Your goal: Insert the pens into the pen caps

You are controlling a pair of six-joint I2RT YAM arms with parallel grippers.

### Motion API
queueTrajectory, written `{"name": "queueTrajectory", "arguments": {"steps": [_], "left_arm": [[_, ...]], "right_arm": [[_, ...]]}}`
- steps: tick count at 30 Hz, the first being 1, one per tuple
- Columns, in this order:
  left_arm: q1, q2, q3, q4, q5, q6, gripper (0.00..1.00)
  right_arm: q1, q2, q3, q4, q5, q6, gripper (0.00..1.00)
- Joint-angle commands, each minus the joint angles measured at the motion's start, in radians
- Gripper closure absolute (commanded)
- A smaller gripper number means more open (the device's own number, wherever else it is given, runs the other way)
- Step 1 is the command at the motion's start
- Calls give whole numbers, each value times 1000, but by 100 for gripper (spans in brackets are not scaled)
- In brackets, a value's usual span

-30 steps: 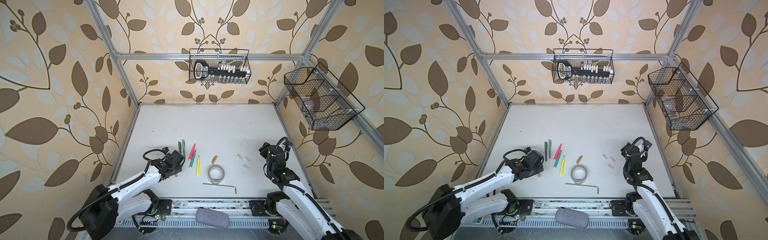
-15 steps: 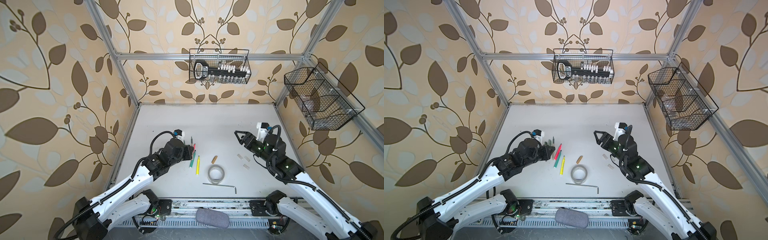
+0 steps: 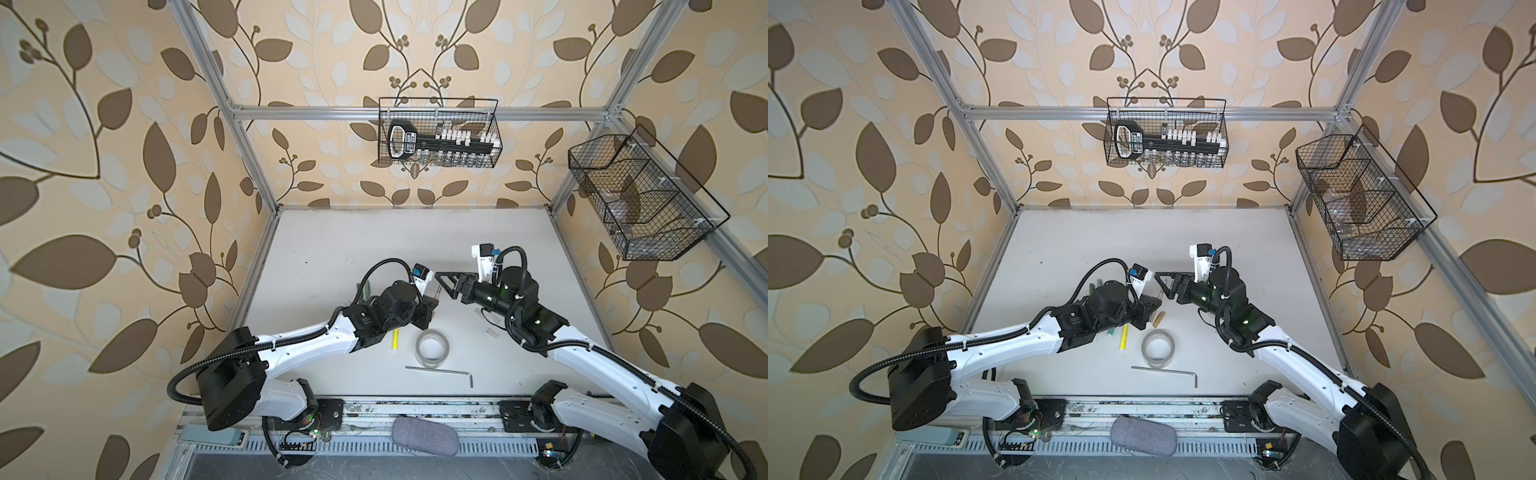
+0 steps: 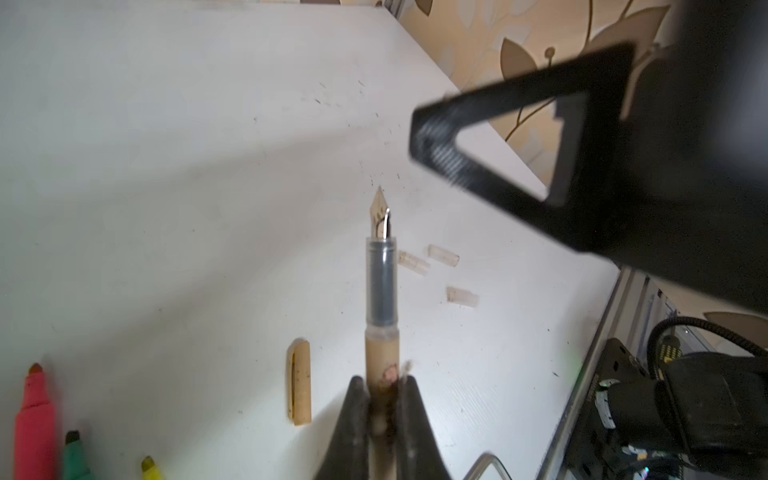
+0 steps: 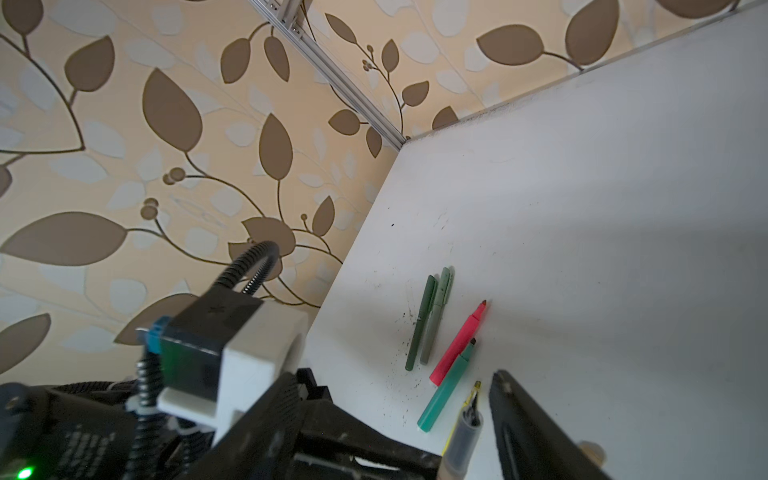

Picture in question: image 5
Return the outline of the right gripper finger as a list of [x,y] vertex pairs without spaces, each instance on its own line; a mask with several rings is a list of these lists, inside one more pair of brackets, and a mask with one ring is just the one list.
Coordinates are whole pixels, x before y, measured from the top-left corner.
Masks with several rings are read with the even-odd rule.
[[505,479],[609,479],[508,371],[493,374],[489,405]]

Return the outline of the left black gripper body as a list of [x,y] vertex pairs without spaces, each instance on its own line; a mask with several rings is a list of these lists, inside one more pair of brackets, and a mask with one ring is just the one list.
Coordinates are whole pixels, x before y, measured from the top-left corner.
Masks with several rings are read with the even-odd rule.
[[435,479],[439,455],[390,439],[332,402],[302,368],[284,373],[185,479]]

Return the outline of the brown fineliner pen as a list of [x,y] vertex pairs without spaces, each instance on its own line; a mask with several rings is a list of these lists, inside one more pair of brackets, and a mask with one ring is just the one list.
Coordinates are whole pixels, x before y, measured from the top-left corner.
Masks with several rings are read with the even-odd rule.
[[483,428],[483,417],[478,408],[478,398],[458,416],[455,431],[450,438],[446,453],[442,456],[436,479],[462,480]]

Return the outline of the pink highlighter pen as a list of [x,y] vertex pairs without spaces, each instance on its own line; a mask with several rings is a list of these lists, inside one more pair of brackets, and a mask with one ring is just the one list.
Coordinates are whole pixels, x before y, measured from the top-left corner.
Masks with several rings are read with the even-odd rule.
[[487,301],[483,300],[475,311],[466,319],[429,377],[434,385],[441,385],[454,361],[477,333],[482,324],[486,308]]

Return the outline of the olive green fineliner pen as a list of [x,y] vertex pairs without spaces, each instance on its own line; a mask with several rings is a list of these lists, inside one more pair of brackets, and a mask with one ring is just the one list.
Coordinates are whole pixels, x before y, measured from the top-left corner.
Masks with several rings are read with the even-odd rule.
[[423,332],[426,326],[427,319],[431,312],[437,284],[438,284],[437,276],[429,275],[427,277],[422,298],[420,301],[419,309],[418,309],[416,324],[414,327],[411,343],[409,346],[409,351],[406,358],[406,364],[405,364],[406,371],[412,371],[415,366],[416,356],[419,352]]

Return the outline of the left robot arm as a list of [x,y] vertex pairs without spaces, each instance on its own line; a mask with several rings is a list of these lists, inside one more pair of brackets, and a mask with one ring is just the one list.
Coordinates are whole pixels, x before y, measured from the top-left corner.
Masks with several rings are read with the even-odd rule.
[[5,479],[433,479],[440,457],[388,439],[334,406],[307,370],[270,388],[221,447],[160,412],[160,357],[123,387],[1,388]]

